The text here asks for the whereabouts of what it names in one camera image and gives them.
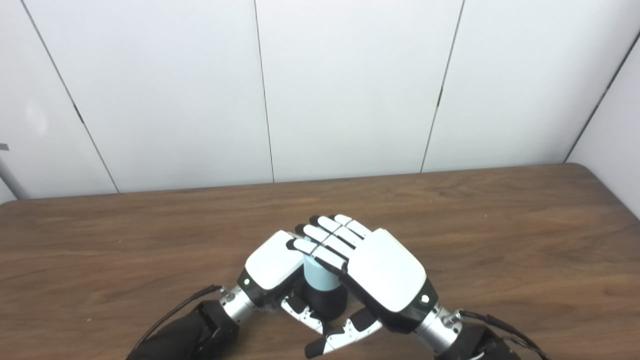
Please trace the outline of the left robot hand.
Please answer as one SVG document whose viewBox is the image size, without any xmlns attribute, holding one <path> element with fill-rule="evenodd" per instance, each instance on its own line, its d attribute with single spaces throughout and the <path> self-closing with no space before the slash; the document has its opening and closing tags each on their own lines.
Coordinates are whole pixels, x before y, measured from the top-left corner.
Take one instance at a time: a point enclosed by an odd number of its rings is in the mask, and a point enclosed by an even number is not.
<svg viewBox="0 0 640 360">
<path fill-rule="evenodd" d="M 237 285 L 227 295 L 224 305 L 227 315 L 237 325 L 254 312 L 282 309 L 316 333 L 326 333 L 327 325 L 299 292 L 304 283 L 304 256 L 287 246 L 296 238 L 290 232 L 276 231 L 247 258 Z"/>
</svg>

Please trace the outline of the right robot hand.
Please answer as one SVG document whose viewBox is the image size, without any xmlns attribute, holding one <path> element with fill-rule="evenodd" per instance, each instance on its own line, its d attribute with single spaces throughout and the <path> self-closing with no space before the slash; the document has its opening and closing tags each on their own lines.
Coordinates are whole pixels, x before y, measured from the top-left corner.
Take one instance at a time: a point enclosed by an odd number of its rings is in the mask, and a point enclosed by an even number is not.
<svg viewBox="0 0 640 360">
<path fill-rule="evenodd" d="M 438 303 L 425 267 L 388 230 L 370 230 L 343 214 L 315 215 L 295 227 L 286 248 L 314 259 L 363 305 L 341 329 L 305 346 L 308 359 L 368 337 L 380 328 L 414 332 Z"/>
</svg>

